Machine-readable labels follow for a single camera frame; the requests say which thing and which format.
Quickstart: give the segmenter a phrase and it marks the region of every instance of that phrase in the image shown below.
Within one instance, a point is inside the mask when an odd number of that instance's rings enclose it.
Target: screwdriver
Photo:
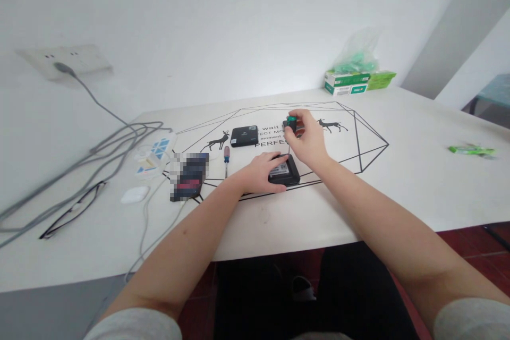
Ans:
[[[287,126],[290,126],[294,134],[296,134],[296,130],[298,129],[298,119],[294,116],[287,116]],[[291,146],[288,146],[288,154],[291,153]]]
[[[225,158],[225,179],[228,177],[228,162],[230,161],[230,147],[225,146],[225,149],[223,149],[223,158]]]

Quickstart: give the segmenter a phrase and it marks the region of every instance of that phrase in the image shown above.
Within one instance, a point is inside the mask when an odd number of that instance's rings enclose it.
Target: gray sleeve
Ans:
[[[436,340],[496,340],[510,338],[510,305],[470,297],[453,301],[437,314]]]
[[[130,308],[100,321],[84,340],[182,340],[170,316],[147,308]]]

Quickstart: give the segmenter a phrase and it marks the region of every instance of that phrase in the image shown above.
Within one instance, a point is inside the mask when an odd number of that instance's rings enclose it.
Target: deer illustration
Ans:
[[[203,147],[203,149],[205,149],[206,147],[209,146],[209,151],[212,151],[213,150],[213,146],[217,143],[219,143],[219,149],[223,149],[223,144],[225,143],[225,141],[228,139],[228,136],[230,134],[228,133],[228,130],[227,131],[223,131],[223,137],[221,137],[219,140],[214,140],[214,141],[209,141],[207,142],[207,145],[205,145]]]
[[[331,123],[324,123],[322,122],[322,119],[320,118],[318,121],[319,125],[321,125],[323,128],[326,128],[331,133],[331,130],[329,129],[330,126],[336,126],[338,128],[338,132],[340,133],[342,131],[341,128],[344,128],[345,130],[349,131],[348,128],[345,126],[340,125],[340,122],[331,122]]]

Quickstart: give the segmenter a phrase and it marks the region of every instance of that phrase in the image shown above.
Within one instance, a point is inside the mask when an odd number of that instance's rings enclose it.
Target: white table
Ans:
[[[354,125],[353,112],[329,110],[337,107],[337,104],[322,104],[337,101],[356,111],[356,116],[361,116],[366,123],[359,118]],[[331,133],[325,130],[328,152],[333,157],[348,158],[352,150],[357,150],[358,142],[360,152],[368,151],[379,143],[380,149],[363,155],[361,162],[365,167],[381,152],[359,176],[409,209],[433,230],[509,219],[510,130],[400,88],[341,97],[332,97],[319,89],[300,91],[160,110],[145,113],[137,121],[161,120],[177,132],[186,131],[179,134],[175,147],[176,151],[180,151],[216,128],[216,125],[218,127],[206,136],[206,141],[218,139],[223,135],[223,130],[229,129],[230,133],[232,127],[236,126],[258,125],[261,133],[267,131],[264,130],[267,127],[278,128],[287,114],[278,103],[314,103],[309,108],[317,119],[322,118],[326,123],[340,122],[347,128],[348,131],[342,129],[340,132],[333,126]],[[263,112],[256,110],[261,108],[265,108]],[[238,112],[237,119],[223,121],[229,116],[235,117],[233,113],[239,109],[244,110]],[[368,124],[379,136],[368,133]],[[195,131],[190,129],[197,125],[199,128]],[[359,130],[359,137],[353,140],[356,130]],[[158,140],[158,134],[153,134],[145,143]],[[275,143],[256,148],[233,148],[229,172],[244,166],[256,153],[254,150],[287,150],[288,146],[285,141],[282,144],[280,138],[271,138],[269,141]],[[199,151],[205,145],[203,142],[204,139],[199,140],[188,151]],[[466,143],[496,148],[498,160],[456,155],[447,150],[450,145]],[[137,166],[132,155],[94,205],[54,238],[47,241],[37,239],[49,226],[48,221],[0,250],[0,292],[86,281],[122,274],[129,269],[138,257],[143,229],[143,203],[122,205],[120,198],[128,188],[146,183],[154,189],[161,180],[138,181],[134,176]],[[359,163],[358,157],[344,162],[354,171],[356,167],[359,170]],[[300,173],[304,174],[304,165],[298,164],[298,167]],[[92,168],[84,169],[79,174],[68,176],[27,206],[23,214],[12,220],[12,224],[25,222],[42,207],[68,195],[91,171]],[[220,156],[210,162],[208,178],[221,179],[223,173],[224,164]],[[358,240],[337,202],[323,184],[315,182],[314,176],[309,174],[302,177],[302,184],[309,182],[306,187],[241,201],[225,230],[214,260],[299,251]],[[220,181],[206,182],[210,185],[204,185],[203,196],[210,193]],[[165,186],[150,205],[145,243],[151,243],[165,230],[179,208],[168,201],[169,188],[165,189]],[[188,201],[180,219],[196,205],[195,201]]]

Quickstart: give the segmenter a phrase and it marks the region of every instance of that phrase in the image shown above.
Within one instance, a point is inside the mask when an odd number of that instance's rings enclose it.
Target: person's left hand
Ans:
[[[288,155],[275,158],[279,151],[263,152],[255,157],[248,166],[229,176],[227,180],[235,182],[243,193],[279,193],[287,190],[285,185],[269,183],[269,172],[288,159]]]

